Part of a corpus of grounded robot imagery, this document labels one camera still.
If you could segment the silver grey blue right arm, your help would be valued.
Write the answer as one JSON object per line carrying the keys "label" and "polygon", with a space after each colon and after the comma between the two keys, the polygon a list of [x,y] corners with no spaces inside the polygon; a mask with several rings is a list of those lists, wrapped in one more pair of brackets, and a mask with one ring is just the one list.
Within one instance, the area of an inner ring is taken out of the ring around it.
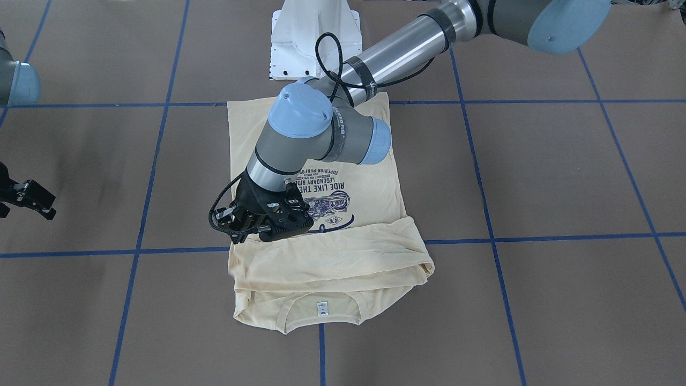
{"label": "silver grey blue right arm", "polygon": [[[41,81],[30,64],[17,61],[1,31],[1,105],[34,105],[41,96]],[[56,197],[33,179],[19,183],[10,178],[8,167],[1,163],[1,217],[10,213],[8,205],[26,207],[52,221],[56,215],[53,204]]]}

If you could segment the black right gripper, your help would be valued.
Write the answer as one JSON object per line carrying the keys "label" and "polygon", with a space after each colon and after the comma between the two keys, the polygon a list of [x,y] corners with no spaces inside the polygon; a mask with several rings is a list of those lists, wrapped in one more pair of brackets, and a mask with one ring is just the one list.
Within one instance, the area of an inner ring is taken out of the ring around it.
{"label": "black right gripper", "polygon": [[56,215],[53,208],[55,196],[35,180],[29,179],[24,183],[16,183],[9,177],[7,166],[1,162],[1,218],[6,218],[10,208],[25,207],[39,213],[45,220],[52,221]]}

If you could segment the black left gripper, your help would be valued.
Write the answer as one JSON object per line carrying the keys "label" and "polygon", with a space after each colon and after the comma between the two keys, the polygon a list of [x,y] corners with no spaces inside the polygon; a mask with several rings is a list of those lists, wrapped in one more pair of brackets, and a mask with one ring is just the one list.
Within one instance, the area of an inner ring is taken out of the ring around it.
{"label": "black left gripper", "polygon": [[235,191],[232,208],[213,210],[213,229],[230,232],[233,244],[244,243],[250,234],[259,235],[263,242],[290,237],[288,229],[273,220],[274,211],[268,204],[280,204],[274,191],[264,190],[247,174],[241,174]]}

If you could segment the silver grey blue left arm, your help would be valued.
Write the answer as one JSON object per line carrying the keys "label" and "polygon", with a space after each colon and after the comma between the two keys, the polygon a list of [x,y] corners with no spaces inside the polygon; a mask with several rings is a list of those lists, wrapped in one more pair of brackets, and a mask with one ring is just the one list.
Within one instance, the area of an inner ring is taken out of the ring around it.
{"label": "silver grey blue left arm", "polygon": [[304,164],[372,165],[390,149],[388,125],[355,106],[419,75],[456,42],[483,33],[568,54],[598,31],[610,7],[610,1],[442,1],[357,56],[339,57],[335,71],[284,86],[245,171],[234,179],[232,203],[213,204],[209,225],[233,244],[250,234],[272,242],[306,233],[315,221],[295,181]]}

